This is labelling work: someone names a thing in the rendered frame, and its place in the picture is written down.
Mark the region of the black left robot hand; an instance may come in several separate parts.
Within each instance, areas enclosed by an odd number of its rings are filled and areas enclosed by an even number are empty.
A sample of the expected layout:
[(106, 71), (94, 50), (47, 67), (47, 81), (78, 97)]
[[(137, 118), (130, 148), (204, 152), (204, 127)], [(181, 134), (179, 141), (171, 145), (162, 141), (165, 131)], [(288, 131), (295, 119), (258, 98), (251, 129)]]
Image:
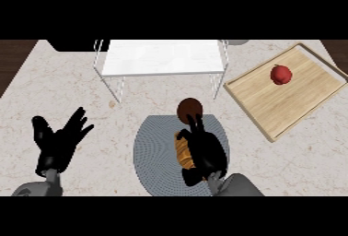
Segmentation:
[(52, 130), (41, 116), (34, 116), (31, 119), (34, 142), (41, 151), (36, 173), (41, 177), (50, 169), (56, 170), (58, 173), (66, 170), (78, 143), (94, 128), (92, 124), (83, 127), (87, 122), (84, 114), (84, 109), (78, 107), (64, 128), (58, 131)]

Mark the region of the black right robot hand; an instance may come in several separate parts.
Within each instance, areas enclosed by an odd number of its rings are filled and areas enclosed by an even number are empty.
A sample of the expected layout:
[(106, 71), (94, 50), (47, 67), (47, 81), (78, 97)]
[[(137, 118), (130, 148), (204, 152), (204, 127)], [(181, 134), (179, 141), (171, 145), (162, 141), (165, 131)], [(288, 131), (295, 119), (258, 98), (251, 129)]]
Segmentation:
[(187, 148), (195, 167), (183, 169), (183, 181), (187, 186), (195, 186), (210, 177), (221, 179), (227, 173), (227, 155), (217, 136), (204, 129), (201, 115), (186, 115), (190, 130), (183, 129), (177, 140), (187, 141)]

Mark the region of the golden brown croissant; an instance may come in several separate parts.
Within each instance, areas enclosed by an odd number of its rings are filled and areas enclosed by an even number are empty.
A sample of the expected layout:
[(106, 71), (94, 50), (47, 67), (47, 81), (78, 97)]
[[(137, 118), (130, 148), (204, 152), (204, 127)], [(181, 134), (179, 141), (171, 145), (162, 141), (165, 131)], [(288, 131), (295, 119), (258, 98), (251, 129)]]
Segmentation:
[(177, 161), (181, 165), (181, 167), (186, 170), (190, 170), (192, 168), (195, 168), (195, 162), (192, 159), (192, 155), (190, 155), (190, 151), (189, 151), (189, 146), (187, 146), (187, 140), (184, 138), (179, 139), (180, 133), (176, 133), (174, 136), (174, 148), (177, 151)]

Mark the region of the round grey placemat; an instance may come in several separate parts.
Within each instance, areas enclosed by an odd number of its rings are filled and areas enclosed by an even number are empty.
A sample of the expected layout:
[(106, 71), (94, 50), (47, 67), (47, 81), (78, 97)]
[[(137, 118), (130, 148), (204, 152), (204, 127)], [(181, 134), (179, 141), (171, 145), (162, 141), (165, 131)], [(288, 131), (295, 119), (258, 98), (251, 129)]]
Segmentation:
[(177, 115), (151, 115), (143, 121), (133, 145), (133, 165), (152, 196), (210, 196), (205, 181), (189, 187), (177, 161), (174, 134), (190, 129)]

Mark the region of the brown round ball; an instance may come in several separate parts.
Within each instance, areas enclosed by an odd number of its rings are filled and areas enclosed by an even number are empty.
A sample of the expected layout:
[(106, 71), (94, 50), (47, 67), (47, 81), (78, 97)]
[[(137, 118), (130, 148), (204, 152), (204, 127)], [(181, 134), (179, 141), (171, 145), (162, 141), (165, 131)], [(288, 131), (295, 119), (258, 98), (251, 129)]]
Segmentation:
[(196, 118), (196, 115), (202, 115), (202, 105), (195, 98), (186, 98), (177, 107), (179, 119), (184, 124), (189, 124), (187, 116)]

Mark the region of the pale wooden tray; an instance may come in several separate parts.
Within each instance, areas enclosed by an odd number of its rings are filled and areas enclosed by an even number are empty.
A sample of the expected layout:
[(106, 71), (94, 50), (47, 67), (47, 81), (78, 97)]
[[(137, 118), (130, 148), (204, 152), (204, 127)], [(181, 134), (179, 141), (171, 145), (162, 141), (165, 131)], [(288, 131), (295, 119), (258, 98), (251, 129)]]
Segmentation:
[[(285, 65), (292, 72), (292, 79), (285, 85), (276, 85), (270, 80), (270, 70), (276, 65)], [(301, 42), (224, 83), (270, 142), (347, 86), (348, 75)]]

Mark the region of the red apple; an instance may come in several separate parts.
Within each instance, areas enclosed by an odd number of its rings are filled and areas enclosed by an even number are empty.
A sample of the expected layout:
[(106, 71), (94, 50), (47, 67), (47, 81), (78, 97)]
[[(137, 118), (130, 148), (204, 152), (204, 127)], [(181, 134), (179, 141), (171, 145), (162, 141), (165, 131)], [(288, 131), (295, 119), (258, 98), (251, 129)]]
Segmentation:
[(276, 85), (286, 84), (292, 79), (292, 72), (283, 65), (276, 65), (270, 71), (270, 79)]

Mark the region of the black appliance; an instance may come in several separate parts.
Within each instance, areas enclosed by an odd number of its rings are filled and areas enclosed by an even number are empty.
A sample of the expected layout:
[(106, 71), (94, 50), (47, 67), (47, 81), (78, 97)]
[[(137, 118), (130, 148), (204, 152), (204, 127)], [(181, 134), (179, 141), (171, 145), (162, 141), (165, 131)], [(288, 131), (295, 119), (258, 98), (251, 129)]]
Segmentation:
[(49, 40), (47, 41), (58, 52), (106, 52), (109, 50), (109, 40)]

